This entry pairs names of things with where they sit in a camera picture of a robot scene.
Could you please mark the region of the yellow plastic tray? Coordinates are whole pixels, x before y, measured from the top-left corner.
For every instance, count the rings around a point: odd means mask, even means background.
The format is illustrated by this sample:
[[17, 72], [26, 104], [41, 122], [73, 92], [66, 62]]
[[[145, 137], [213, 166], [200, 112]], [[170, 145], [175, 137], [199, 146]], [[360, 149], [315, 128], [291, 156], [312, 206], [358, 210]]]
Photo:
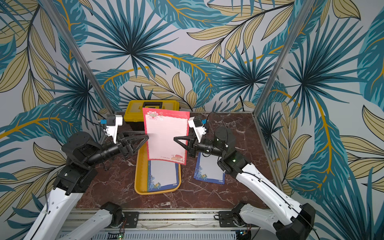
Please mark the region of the yellow plastic tray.
[[[176, 191], [180, 185], [174, 190], [160, 191], [160, 192], [148, 192], [148, 162], [149, 161], [159, 161], [159, 160], [149, 160], [148, 158], [148, 145], [144, 144], [139, 152], [136, 163], [136, 172], [135, 172], [135, 191], [139, 195], [156, 195], [156, 194], [165, 194]], [[180, 180], [182, 180], [181, 176], [181, 165], [179, 170]]]

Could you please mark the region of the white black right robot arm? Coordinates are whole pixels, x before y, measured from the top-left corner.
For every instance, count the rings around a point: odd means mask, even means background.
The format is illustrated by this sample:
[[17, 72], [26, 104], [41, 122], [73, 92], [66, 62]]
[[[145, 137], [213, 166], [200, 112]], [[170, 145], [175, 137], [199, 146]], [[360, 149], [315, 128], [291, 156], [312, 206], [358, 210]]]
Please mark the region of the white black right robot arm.
[[189, 156], [199, 153], [218, 157], [220, 169], [246, 186], [268, 207], [259, 209], [251, 204], [237, 204], [219, 220], [237, 227], [256, 226], [277, 236], [279, 240], [306, 240], [314, 229], [316, 211], [310, 204], [300, 204], [270, 182], [257, 167], [236, 150], [236, 138], [226, 127], [218, 127], [213, 139], [204, 134], [174, 137]]

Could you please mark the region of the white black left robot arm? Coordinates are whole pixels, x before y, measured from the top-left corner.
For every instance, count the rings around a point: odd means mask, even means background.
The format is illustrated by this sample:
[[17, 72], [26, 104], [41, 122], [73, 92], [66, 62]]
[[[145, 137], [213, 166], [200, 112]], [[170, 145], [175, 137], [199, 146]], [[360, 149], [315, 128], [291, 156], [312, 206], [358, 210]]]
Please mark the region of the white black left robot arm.
[[78, 132], [62, 146], [67, 163], [53, 183], [53, 189], [26, 240], [54, 240], [70, 212], [98, 174], [96, 165], [113, 157], [131, 157], [148, 141], [143, 131], [128, 131], [118, 135], [116, 143], [101, 145], [90, 134]]

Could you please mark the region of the yellow black toolbox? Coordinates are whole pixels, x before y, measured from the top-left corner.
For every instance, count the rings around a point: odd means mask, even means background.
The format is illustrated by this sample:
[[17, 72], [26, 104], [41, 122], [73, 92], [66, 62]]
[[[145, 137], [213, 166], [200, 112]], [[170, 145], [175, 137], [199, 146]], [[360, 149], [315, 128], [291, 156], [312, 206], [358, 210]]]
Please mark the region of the yellow black toolbox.
[[133, 131], [144, 131], [143, 108], [174, 110], [180, 109], [179, 102], [175, 100], [132, 100], [129, 102], [124, 121]]

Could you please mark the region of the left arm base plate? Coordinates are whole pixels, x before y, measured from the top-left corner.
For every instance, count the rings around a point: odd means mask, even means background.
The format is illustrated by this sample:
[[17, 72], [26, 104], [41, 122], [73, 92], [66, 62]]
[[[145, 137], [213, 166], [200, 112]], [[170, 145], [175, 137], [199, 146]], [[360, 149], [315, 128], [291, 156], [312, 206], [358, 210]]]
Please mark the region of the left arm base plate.
[[139, 220], [139, 212], [123, 212], [123, 220], [121, 225], [122, 229], [136, 229], [138, 220]]

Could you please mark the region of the aluminium front rail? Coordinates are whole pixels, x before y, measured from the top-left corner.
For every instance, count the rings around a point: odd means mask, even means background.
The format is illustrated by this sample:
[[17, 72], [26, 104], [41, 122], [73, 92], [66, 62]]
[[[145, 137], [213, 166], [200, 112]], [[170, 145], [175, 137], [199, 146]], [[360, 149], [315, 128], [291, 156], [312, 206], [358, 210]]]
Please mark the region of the aluminium front rail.
[[221, 230], [218, 221], [214, 219], [219, 211], [238, 212], [247, 223], [257, 225], [264, 230], [273, 230], [273, 223], [291, 223], [297, 217], [296, 212], [276, 214], [271, 210], [258, 209], [249, 204], [241, 209], [124, 209], [123, 212], [139, 212], [136, 231], [162, 231], [162, 230]]

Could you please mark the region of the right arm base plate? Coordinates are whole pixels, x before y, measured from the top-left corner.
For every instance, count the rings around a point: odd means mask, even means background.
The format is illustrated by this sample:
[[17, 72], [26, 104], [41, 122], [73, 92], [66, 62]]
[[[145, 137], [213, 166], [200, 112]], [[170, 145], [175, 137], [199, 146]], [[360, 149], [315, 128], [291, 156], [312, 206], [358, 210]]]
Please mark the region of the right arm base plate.
[[235, 211], [219, 211], [214, 215], [214, 219], [219, 222], [221, 228], [258, 227], [257, 225], [247, 223]]

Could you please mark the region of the aluminium left corner post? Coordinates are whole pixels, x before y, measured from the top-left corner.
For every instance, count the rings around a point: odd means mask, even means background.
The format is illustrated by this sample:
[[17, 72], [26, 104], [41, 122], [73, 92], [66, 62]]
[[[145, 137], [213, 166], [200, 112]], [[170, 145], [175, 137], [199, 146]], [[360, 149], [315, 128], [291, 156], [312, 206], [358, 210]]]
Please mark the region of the aluminium left corner post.
[[74, 58], [77, 60], [78, 64], [84, 71], [91, 85], [93, 86], [95, 92], [99, 95], [103, 106], [107, 109], [108, 114], [115, 114], [115, 111], [107, 99], [106, 95], [103, 93], [101, 85], [97, 81], [92, 69], [86, 61], [86, 58], [82, 54], [79, 46], [77, 45], [74, 37], [72, 36], [70, 30], [65, 25], [64, 19], [60, 16], [58, 9], [55, 7], [53, 1], [42, 0], [41, 1], [44, 9], [47, 11], [48, 16], [51, 18], [54, 25], [57, 27], [58, 32], [63, 37], [67, 43], [69, 50], [72, 52]]

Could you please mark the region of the aluminium corner post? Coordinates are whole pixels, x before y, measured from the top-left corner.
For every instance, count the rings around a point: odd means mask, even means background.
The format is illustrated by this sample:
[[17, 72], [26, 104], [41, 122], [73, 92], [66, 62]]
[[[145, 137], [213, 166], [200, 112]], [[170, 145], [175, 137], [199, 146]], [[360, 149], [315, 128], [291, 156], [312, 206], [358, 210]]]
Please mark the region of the aluminium corner post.
[[86, 61], [86, 58], [82, 54], [79, 46], [77, 45], [74, 37], [72, 36], [70, 30], [65, 25], [64, 19], [60, 16], [58, 9], [55, 7], [53, 1], [42, 0], [41, 1], [44, 9], [47, 11], [48, 16], [51, 18], [54, 25], [57, 27], [58, 32], [63, 37], [67, 43], [69, 50], [72, 52], [74, 58], [77, 60], [78, 64], [84, 71], [91, 85], [93, 86], [95, 92], [99, 95], [103, 106], [107, 109], [108, 114], [115, 114], [115, 111], [107, 99], [106, 95], [103, 93], [101, 85], [97, 81], [92, 69]]
[[278, 76], [279, 70], [282, 67], [282, 64], [286, 58], [286, 56], [289, 54], [291, 47], [293, 46], [302, 25], [304, 24], [308, 14], [310, 13], [311, 7], [314, 4], [314, 0], [311, 1], [304, 1], [303, 6], [300, 9], [300, 12], [298, 13], [297, 18], [295, 19], [293, 23], [293, 28], [291, 32], [287, 35], [287, 39], [285, 41], [285, 44], [282, 47], [282, 50], [275, 62], [274, 68], [271, 71], [271, 74], [269, 75], [269, 78], [264, 86], [263, 92], [259, 97], [258, 104], [256, 105], [254, 112], [253, 112], [253, 117], [256, 119], [259, 114], [262, 111], [264, 102], [267, 100], [269, 92], [271, 91], [275, 78]]

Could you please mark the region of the aluminium right corner post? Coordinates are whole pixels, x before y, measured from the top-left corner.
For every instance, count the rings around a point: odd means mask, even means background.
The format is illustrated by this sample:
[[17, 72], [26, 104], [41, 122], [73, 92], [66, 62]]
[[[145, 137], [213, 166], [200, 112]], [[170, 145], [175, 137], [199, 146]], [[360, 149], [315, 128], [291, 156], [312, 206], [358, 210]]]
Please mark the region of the aluminium right corner post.
[[303, 6], [300, 9], [300, 12], [298, 13], [297, 18], [295, 19], [293, 23], [293, 28], [291, 32], [287, 35], [287, 39], [285, 41], [285, 44], [282, 47], [282, 50], [275, 62], [274, 68], [271, 71], [271, 74], [269, 75], [269, 78], [264, 86], [263, 92], [259, 97], [258, 104], [256, 105], [254, 112], [253, 112], [253, 117], [256, 119], [259, 114], [262, 111], [264, 102], [267, 100], [269, 92], [271, 91], [275, 78], [278, 76], [279, 70], [282, 67], [282, 64], [286, 58], [286, 56], [289, 54], [291, 47], [293, 46], [302, 25], [304, 24], [308, 14], [310, 13], [311, 7], [314, 4], [314, 0], [311, 1], [304, 1]]

